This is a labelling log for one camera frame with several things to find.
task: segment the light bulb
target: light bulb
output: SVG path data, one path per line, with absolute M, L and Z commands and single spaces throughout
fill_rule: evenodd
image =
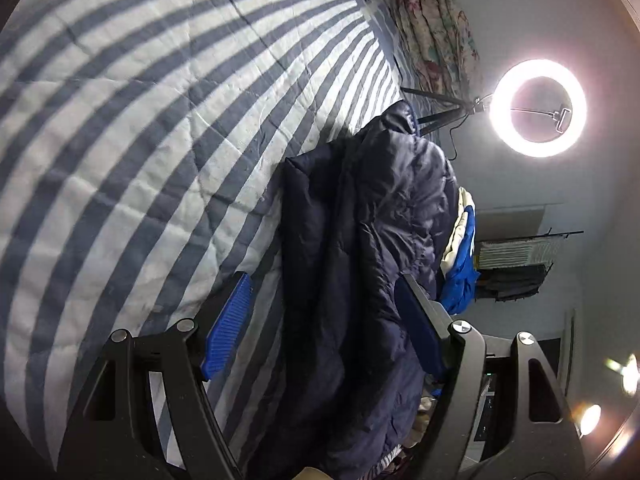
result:
M 636 360 L 635 355 L 631 354 L 629 356 L 629 361 L 626 363 L 626 366 L 622 368 L 620 373 L 622 374 L 622 388 L 630 396 L 634 396 L 638 389 L 638 380 L 640 380 L 640 373 L 638 373 L 638 361 Z
M 520 87 L 537 77 L 560 83 L 571 99 L 571 121 L 567 130 L 548 142 L 533 142 L 522 137 L 511 120 L 511 102 Z M 572 146 L 587 120 L 587 101 L 580 83 L 564 66 L 548 59 L 530 59 L 511 68 L 498 83 L 491 100 L 490 119 L 498 136 L 515 151 L 529 156 L 551 156 Z
M 582 420 L 580 420 L 580 433 L 582 435 L 588 435 L 591 431 L 595 430 L 598 425 L 598 421 L 600 420 L 600 406 L 594 404 L 590 406 L 582 416 Z

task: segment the blue garment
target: blue garment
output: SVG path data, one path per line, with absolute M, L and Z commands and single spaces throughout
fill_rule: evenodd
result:
M 471 255 L 471 243 L 476 232 L 476 216 L 470 205 L 465 207 L 467 213 L 465 235 L 462 237 L 458 254 L 453 267 L 445 276 L 444 286 L 440 294 L 440 303 L 449 314 L 460 314 L 474 298 L 476 280 L 480 273 L 474 269 Z

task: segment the dark puffer jacket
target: dark puffer jacket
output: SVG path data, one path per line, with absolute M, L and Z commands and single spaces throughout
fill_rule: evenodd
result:
M 357 479 L 407 436 L 423 372 L 394 306 L 410 272 L 435 297 L 458 191 L 438 146 L 398 102 L 356 136 L 286 160 L 286 389 L 252 480 L 314 466 Z

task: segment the cream-colored cloth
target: cream-colored cloth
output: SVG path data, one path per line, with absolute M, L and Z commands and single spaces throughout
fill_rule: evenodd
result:
M 332 480 L 332 478 L 319 469 L 305 467 L 293 480 Z
M 440 269 L 445 276 L 451 270 L 451 267 L 453 267 L 453 263 L 456 261 L 460 242 L 462 242 L 462 238 L 465 235 L 466 217 L 468 216 L 465 212 L 465 207 L 469 205 L 474 209 L 475 212 L 476 205 L 474 204 L 474 200 L 471 197 L 471 193 L 469 193 L 465 188 L 461 186 L 460 190 L 458 191 L 458 218 L 456 219 L 456 222 L 453 226 L 453 232 L 449 237 L 449 243 L 447 244 L 447 248 L 444 249 L 442 261 L 440 263 Z M 473 253 L 474 241 L 471 240 L 470 254 Z

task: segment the silver screw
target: silver screw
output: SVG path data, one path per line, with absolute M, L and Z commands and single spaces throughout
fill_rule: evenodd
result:
M 518 339 L 520 339 L 520 342 L 523 345 L 533 345 L 533 343 L 536 342 L 536 340 L 533 339 L 533 336 L 529 332 L 520 332 L 518 334 Z
M 460 332 L 461 334 L 466 334 L 471 330 L 471 325 L 469 325 L 469 323 L 464 319 L 457 319 L 453 322 L 453 330 Z
M 114 330 L 113 333 L 111 333 L 111 340 L 114 343 L 119 343 L 121 341 L 124 341 L 126 338 L 127 338 L 127 331 L 124 330 L 123 328 Z
M 193 319 L 189 319 L 188 317 L 185 319 L 181 319 L 180 321 L 178 321 L 178 323 L 176 323 L 175 327 L 180 331 L 180 332 L 188 332 L 190 330 L 193 330 L 193 327 L 196 326 L 196 324 L 193 322 Z

